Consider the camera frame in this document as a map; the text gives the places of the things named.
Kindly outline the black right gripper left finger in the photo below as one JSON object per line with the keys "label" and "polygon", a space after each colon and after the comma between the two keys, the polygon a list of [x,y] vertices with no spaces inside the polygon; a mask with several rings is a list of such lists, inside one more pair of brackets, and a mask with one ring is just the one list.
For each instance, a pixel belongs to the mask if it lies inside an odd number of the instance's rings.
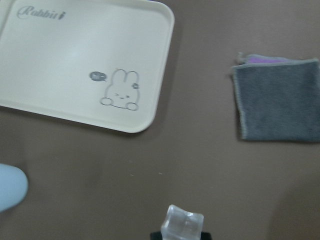
{"label": "black right gripper left finger", "polygon": [[162,237],[162,234],[160,231],[156,231],[156,232],[151,232],[149,234],[149,239],[150,240],[162,240],[163,237]]}

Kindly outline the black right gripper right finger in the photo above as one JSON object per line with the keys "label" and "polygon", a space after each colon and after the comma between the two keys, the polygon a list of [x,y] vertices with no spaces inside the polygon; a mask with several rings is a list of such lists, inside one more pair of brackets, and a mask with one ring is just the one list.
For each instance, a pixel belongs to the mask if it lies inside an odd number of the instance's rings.
{"label": "black right gripper right finger", "polygon": [[212,235],[209,232],[201,232],[200,240],[212,240]]}

